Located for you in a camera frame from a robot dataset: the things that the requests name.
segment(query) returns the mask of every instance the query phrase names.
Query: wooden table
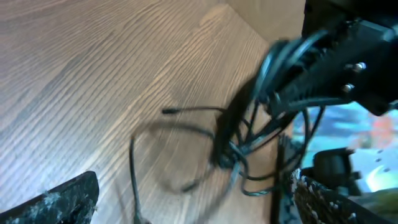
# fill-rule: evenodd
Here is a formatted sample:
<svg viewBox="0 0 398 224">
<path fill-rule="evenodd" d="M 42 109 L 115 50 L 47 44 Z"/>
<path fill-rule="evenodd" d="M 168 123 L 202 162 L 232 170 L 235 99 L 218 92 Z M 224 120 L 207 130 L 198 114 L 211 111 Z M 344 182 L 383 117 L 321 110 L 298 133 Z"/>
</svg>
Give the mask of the wooden table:
<svg viewBox="0 0 398 224">
<path fill-rule="evenodd" d="M 92 223 L 131 223 L 129 136 L 155 120 L 212 129 L 215 112 L 165 117 L 165 106 L 224 106 L 268 44 L 227 4 L 211 0 L 6 0 L 0 3 L 0 212 L 93 170 Z M 203 173 L 211 142 L 178 130 L 140 136 L 136 166 L 143 213 L 190 223 L 220 192 L 218 171 L 195 193 L 173 195 Z M 274 167 L 269 148 L 253 174 Z M 259 188 L 272 184 L 254 184 Z M 267 223 L 271 196 L 238 188 L 212 223 Z"/>
</svg>

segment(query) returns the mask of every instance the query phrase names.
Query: wooden surface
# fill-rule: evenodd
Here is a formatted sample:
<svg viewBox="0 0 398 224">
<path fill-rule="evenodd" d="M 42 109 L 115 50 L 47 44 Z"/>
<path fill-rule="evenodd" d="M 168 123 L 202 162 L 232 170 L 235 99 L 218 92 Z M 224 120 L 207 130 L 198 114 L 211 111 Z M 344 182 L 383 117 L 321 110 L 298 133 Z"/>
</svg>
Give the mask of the wooden surface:
<svg viewBox="0 0 398 224">
<path fill-rule="evenodd" d="M 226 0 L 268 42 L 301 35 L 305 0 Z"/>
<path fill-rule="evenodd" d="M 5 0 L 1 5 L 0 212 L 86 170 L 99 178 L 92 223 L 131 223 L 128 142 L 154 120 L 212 129 L 215 112 L 164 117 L 164 106 L 223 106 L 268 45 L 227 4 L 211 0 Z M 136 167 L 144 215 L 190 223 L 220 192 L 217 172 L 195 193 L 211 142 L 186 131 L 144 133 Z M 275 151 L 251 160 L 253 175 Z M 250 189 L 270 185 L 255 184 Z M 212 223 L 268 223 L 271 196 L 237 188 Z"/>
</svg>

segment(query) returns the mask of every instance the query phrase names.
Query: tangled cable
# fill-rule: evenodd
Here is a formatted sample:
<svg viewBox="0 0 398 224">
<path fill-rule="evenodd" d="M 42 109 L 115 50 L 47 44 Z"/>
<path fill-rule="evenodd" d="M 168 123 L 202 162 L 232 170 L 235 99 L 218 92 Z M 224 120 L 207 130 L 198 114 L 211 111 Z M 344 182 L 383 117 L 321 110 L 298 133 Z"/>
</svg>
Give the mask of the tangled cable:
<svg viewBox="0 0 398 224">
<path fill-rule="evenodd" d="M 288 40 L 277 41 L 270 48 L 266 58 L 258 70 L 257 75 L 248 80 L 248 82 L 239 89 L 226 109 L 218 107 L 191 107 L 166 108 L 162 110 L 163 114 L 177 114 L 183 111 L 194 110 L 216 110 L 221 112 L 216 121 L 217 130 L 214 134 L 204 129 L 189 125 L 178 127 L 203 134 L 213 140 L 213 150 L 210 157 L 210 164 L 212 165 L 211 169 L 206 171 L 199 179 L 195 179 L 184 185 L 180 189 L 182 193 L 196 189 L 204 180 L 209 178 L 210 174 L 214 172 L 216 167 L 231 169 L 228 184 L 216 200 L 214 200 L 213 203 L 199 216 L 196 223 L 205 222 L 217 211 L 217 208 L 230 193 L 239 176 L 242 177 L 240 186 L 241 191 L 247 196 L 266 195 L 281 187 L 283 182 L 276 183 L 273 187 L 268 187 L 255 192 L 247 191 L 245 189 L 245 185 L 248 180 L 264 181 L 278 173 L 273 172 L 259 177 L 253 177 L 249 174 L 249 163 L 246 158 L 248 155 L 260 150 L 263 146 L 277 137 L 299 113 L 302 113 L 305 127 L 302 147 L 282 165 L 282 170 L 284 172 L 290 172 L 300 166 L 305 155 L 305 150 L 311 137 L 317 130 L 325 111 L 324 106 L 320 107 L 319 114 L 312 129 L 310 129 L 310 118 L 306 108 L 302 111 L 281 113 L 276 117 L 272 117 L 272 119 L 258 133 L 253 133 L 253 126 L 256 121 L 259 106 L 263 105 L 265 111 L 272 109 L 267 107 L 269 97 L 280 90 L 283 85 L 293 79 L 293 77 L 300 75 L 300 72 L 306 70 L 306 67 L 315 61 L 316 57 L 319 55 L 322 56 L 321 51 L 317 50 L 315 45 L 326 36 L 327 32 L 321 30 L 305 40 L 297 39 L 290 42 Z M 244 116 L 248 112 L 248 108 L 251 103 L 254 104 L 254 109 L 251 113 L 250 120 L 248 121 L 244 119 Z M 247 127 L 246 134 L 243 134 L 241 131 L 241 123 Z M 236 136 L 237 143 L 232 141 L 234 136 Z M 135 136 L 133 136 L 130 142 L 130 170 L 135 200 L 134 223 L 149 223 L 147 220 L 143 219 L 141 214 L 141 205 L 139 202 L 137 181 L 134 172 L 134 139 Z M 291 165 L 293 161 L 297 161 L 293 169 L 285 171 L 284 169 Z"/>
</svg>

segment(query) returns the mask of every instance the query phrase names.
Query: screw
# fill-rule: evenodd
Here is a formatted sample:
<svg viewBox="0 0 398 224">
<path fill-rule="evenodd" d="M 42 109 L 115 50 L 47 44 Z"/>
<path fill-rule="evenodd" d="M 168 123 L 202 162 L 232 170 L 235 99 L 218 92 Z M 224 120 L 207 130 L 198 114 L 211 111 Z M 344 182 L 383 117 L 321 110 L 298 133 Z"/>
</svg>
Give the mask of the screw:
<svg viewBox="0 0 398 224">
<path fill-rule="evenodd" d="M 356 63 L 356 64 L 353 66 L 353 71 L 356 72 L 356 73 L 359 73 L 359 72 L 361 72 L 362 70 L 364 70 L 365 68 L 366 68 L 366 64 L 363 63 L 363 62 L 359 62 L 359 63 Z"/>
<path fill-rule="evenodd" d="M 345 93 L 349 93 L 355 86 L 353 84 L 345 84 L 343 87 L 343 91 Z"/>
</svg>

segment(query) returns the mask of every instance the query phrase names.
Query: silver bolt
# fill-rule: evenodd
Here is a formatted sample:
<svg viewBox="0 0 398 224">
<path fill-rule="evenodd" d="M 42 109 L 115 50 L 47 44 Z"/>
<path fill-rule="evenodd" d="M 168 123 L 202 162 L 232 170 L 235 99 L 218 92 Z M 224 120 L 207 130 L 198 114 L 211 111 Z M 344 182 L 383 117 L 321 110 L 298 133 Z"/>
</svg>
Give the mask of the silver bolt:
<svg viewBox="0 0 398 224">
<path fill-rule="evenodd" d="M 345 93 L 349 93 L 355 86 L 353 84 L 345 84 L 343 87 L 343 91 Z"/>
<path fill-rule="evenodd" d="M 364 69 L 366 69 L 366 64 L 363 63 L 363 62 L 356 63 L 353 66 L 353 71 L 356 72 L 356 73 L 359 73 L 359 72 L 361 72 Z"/>
</svg>

